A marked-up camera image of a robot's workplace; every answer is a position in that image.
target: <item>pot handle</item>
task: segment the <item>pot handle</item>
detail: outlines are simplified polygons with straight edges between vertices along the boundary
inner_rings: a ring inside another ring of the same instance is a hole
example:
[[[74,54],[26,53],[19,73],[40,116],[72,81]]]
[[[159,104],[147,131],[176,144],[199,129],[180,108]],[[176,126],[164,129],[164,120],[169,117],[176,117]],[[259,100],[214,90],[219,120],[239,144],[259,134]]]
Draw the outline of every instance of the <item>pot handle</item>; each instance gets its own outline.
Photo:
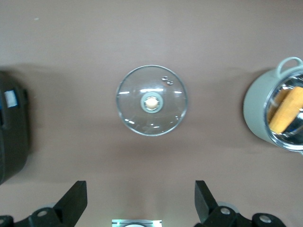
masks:
[[[295,60],[297,63],[298,63],[298,66],[302,66],[303,67],[303,61],[300,59],[300,58],[297,58],[297,57],[289,57],[289,58],[286,58],[284,59],[283,61],[280,62],[280,64],[278,65],[278,67],[276,68],[276,76],[278,78],[281,77],[281,70],[283,68],[283,65],[290,61],[290,60]]]

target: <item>glass lid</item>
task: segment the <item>glass lid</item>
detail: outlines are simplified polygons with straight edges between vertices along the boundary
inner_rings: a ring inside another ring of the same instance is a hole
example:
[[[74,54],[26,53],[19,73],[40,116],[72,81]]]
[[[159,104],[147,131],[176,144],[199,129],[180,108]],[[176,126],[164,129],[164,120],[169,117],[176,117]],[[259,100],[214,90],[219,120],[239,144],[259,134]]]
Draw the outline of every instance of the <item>glass lid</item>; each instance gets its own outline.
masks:
[[[182,121],[187,92],[173,71],[147,65],[126,75],[117,90],[116,103],[129,129],[144,136],[160,136]]]

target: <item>screw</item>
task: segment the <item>screw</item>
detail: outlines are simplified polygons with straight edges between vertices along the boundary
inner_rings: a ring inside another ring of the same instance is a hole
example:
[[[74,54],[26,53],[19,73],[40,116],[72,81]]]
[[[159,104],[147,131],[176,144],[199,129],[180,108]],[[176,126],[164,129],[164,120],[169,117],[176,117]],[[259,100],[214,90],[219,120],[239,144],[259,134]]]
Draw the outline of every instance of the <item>screw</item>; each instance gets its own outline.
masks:
[[[230,215],[231,211],[225,207],[221,208],[221,213],[225,215]]]
[[[265,215],[261,215],[260,220],[263,221],[264,223],[271,223],[271,220],[269,217],[265,216]]]

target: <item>metal bolt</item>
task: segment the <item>metal bolt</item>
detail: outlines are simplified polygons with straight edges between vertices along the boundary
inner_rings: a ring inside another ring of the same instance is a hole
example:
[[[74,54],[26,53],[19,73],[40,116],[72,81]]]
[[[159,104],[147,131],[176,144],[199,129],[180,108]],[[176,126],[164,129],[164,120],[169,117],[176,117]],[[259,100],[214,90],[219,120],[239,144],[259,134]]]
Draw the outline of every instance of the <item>metal bolt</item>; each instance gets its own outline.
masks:
[[[43,210],[43,211],[40,211],[40,212],[37,214],[37,216],[38,216],[38,217],[42,217],[42,216],[44,216],[44,215],[46,215],[46,214],[47,214],[47,211]]]
[[[221,208],[221,213],[225,215],[230,215],[231,211],[225,207]]]
[[[261,215],[260,220],[263,221],[264,223],[271,223],[271,220],[269,217],[265,216],[265,215]]]

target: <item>white light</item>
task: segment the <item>white light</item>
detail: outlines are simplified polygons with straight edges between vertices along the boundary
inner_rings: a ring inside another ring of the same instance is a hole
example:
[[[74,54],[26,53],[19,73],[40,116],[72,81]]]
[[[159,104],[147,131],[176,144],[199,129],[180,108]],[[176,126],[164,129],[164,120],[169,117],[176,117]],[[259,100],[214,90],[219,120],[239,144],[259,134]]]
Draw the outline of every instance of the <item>white light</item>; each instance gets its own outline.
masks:
[[[152,92],[152,91],[164,91],[162,88],[149,88],[149,89],[141,89],[140,90],[142,93],[144,92]]]
[[[153,227],[162,227],[162,221],[152,221]]]
[[[297,115],[297,118],[299,118],[299,119],[303,119],[303,113],[299,113],[298,115]]]

